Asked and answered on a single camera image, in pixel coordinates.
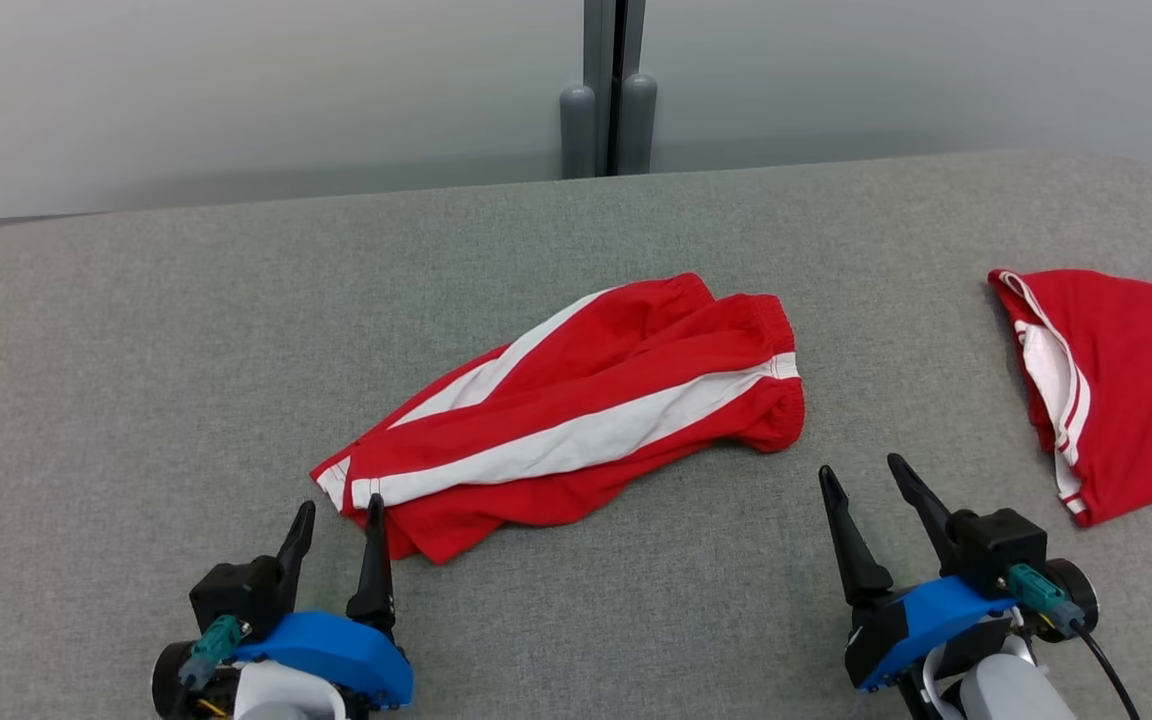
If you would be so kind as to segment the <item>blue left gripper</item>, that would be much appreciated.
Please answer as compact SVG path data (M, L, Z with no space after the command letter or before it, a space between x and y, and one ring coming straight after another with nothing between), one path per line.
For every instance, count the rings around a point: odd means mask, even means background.
M282 611L291 614L285 616L264 641L238 646L234 660L275 661L362 694L380 708L410 705L414 669L388 637L396 626L396 606L384 498L379 493L369 498L364 559L356 592L346 602L347 617L329 612L293 612L302 562L314 538L316 510L314 501L306 500L298 506L276 553L280 566L278 600Z

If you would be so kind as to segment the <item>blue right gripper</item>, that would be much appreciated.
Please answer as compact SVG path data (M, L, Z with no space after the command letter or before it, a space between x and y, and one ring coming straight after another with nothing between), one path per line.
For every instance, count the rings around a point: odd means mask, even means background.
M967 632L982 617L996 612L1007 614L1018 605L1010 594L988 598L965 579L952 577L961 564L961 551L952 533L952 511L904 456L888 454L886 460L900 495L919 516L940 561L940 575L946 578L915 585L854 630L847 641L844 664L852 687L863 692L890 685L933 647ZM878 564L870 552L852 520L849 497L829 465L820 467L818 483L846 602L851 607L874 606L890 597L890 571Z

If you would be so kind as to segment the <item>red and white jersey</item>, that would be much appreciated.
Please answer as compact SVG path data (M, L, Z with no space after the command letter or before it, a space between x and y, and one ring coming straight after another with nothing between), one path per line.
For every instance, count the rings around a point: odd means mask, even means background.
M1152 283L1092 270L993 270L1026 392L1079 526L1152 505Z

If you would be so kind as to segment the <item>red shorts with white stripe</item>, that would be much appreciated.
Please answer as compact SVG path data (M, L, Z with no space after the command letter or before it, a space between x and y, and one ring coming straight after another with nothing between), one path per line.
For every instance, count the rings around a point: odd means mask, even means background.
M718 442L787 450L805 420L781 301L717 297L684 273L573 301L408 397L310 477L358 524L381 498L392 559L444 564L506 525L584 520Z

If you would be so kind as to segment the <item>grey rounded post cover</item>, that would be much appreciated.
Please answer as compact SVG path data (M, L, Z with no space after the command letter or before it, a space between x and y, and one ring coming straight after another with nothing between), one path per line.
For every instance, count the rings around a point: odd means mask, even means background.
M658 83L635 73L620 91L616 170L620 176L641 176L652 169Z
M593 88L573 85L559 94L561 177L596 176L596 94Z

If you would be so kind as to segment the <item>grey partition frame post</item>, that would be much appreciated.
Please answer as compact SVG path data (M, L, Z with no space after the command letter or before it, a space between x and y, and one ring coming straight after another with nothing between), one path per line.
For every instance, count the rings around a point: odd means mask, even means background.
M596 94L596 176L617 176L620 88L641 71L646 0L584 0L582 81Z

